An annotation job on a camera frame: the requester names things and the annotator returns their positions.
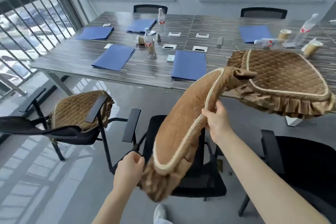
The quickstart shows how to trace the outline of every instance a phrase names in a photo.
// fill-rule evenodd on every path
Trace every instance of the tiled floor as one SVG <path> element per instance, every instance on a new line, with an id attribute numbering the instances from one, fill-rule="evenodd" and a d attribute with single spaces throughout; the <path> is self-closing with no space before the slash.
<path id="1" fill-rule="evenodd" d="M 111 116 L 127 118 L 132 108 L 140 108 L 136 135 L 140 138 L 149 120 L 167 114 L 183 94 L 177 90 L 126 86 L 69 78 L 66 84 L 75 93 L 104 89 L 116 104 Z M 56 91 L 42 104 L 45 114 L 64 96 Z M 222 99 L 230 114 L 236 133 L 259 155 L 262 155 L 260 129 L 274 130 L 276 135 L 297 136 L 324 142 L 336 148 L 334 124 L 336 114 L 328 114 L 296 128 L 287 127 L 283 117 L 261 113 L 235 99 Z M 125 123 L 108 126 L 107 138 L 112 162 L 119 160 L 131 145 L 121 141 Z M 113 175 L 109 173 L 103 144 L 91 146 L 60 145 L 66 161 L 60 162 L 49 141 L 42 136 L 11 136 L 0 145 L 0 223 L 1 224 L 90 224 L 107 194 L 112 190 Z M 176 224 L 195 223 L 263 223 L 252 204 L 245 217 L 237 210 L 244 191 L 224 161 L 222 174 L 227 187 L 224 197 L 208 199 L 169 197 L 168 218 Z M 156 203 L 143 191 L 135 189 L 121 223 L 152 223 Z"/>

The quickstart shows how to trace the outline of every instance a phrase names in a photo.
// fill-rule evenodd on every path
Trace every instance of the chair armrest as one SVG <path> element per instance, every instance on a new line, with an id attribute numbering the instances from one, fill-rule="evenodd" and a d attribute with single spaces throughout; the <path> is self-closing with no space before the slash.
<path id="1" fill-rule="evenodd" d="M 19 112 L 27 112 L 31 105 L 33 104 L 33 101 L 40 97 L 43 92 L 45 92 L 47 89 L 46 88 L 39 88 L 37 89 L 33 94 L 31 94 L 23 103 L 20 105 Z"/>
<path id="2" fill-rule="evenodd" d="M 141 113 L 140 109 L 131 110 L 131 113 L 128 116 L 128 121 L 125 127 L 124 136 L 122 140 L 123 142 L 131 143 L 133 141 L 133 136 L 135 137 L 135 128 L 137 126 L 140 113 Z"/>
<path id="3" fill-rule="evenodd" d="M 261 130 L 261 143 L 264 151 L 265 160 L 268 166 L 277 174 L 284 174 L 284 165 L 274 132 L 271 130 Z"/>
<path id="4" fill-rule="evenodd" d="M 86 122 L 93 123 L 97 117 L 98 112 L 102 108 L 103 104 L 105 103 L 107 99 L 106 95 L 101 95 L 97 98 L 94 105 L 91 107 L 89 113 L 86 116 Z"/>

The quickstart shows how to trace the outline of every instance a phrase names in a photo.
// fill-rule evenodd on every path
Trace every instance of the brown quilted cushion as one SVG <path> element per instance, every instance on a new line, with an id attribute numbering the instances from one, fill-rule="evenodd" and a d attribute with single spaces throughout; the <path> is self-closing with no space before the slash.
<path id="1" fill-rule="evenodd" d="M 261 111 L 313 118 L 335 110 L 335 95 L 301 55 L 287 50 L 233 52 L 228 65 L 258 74 L 236 89 L 241 102 Z"/>
<path id="2" fill-rule="evenodd" d="M 107 127 L 114 101 L 105 91 L 95 90 L 72 95 L 59 101 L 51 114 L 52 128 L 77 125 L 85 131 L 97 127 L 97 119 L 93 123 L 88 123 L 85 120 L 91 107 L 101 95 L 107 96 L 107 100 L 100 109 L 103 124 Z"/>
<path id="3" fill-rule="evenodd" d="M 165 118 L 155 137 L 142 186 L 153 201 L 165 199 L 178 186 L 194 161 L 198 137 L 206 125 L 202 108 L 214 110 L 218 97 L 256 74 L 226 67 L 213 70 L 193 83 Z"/>

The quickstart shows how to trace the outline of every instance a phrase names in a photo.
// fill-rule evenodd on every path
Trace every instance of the sneaker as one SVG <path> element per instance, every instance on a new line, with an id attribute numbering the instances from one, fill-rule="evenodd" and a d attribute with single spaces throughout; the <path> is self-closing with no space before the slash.
<path id="1" fill-rule="evenodd" d="M 158 219 L 166 219 L 167 218 L 167 212 L 162 204 L 158 204 L 154 211 L 154 218 L 153 221 L 155 222 Z"/>

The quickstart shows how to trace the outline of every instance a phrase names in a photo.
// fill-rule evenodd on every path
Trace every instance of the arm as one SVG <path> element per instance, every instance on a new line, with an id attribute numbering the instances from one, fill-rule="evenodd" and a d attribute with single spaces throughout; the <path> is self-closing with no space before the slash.
<path id="1" fill-rule="evenodd" d="M 211 138 L 222 150 L 264 222 L 329 223 L 234 133 L 220 100 L 216 107 L 216 113 L 202 110 L 208 118 Z"/>
<path id="2" fill-rule="evenodd" d="M 118 163 L 113 190 L 107 196 L 92 224 L 119 224 L 133 188 L 140 181 L 145 159 L 131 151 Z"/>

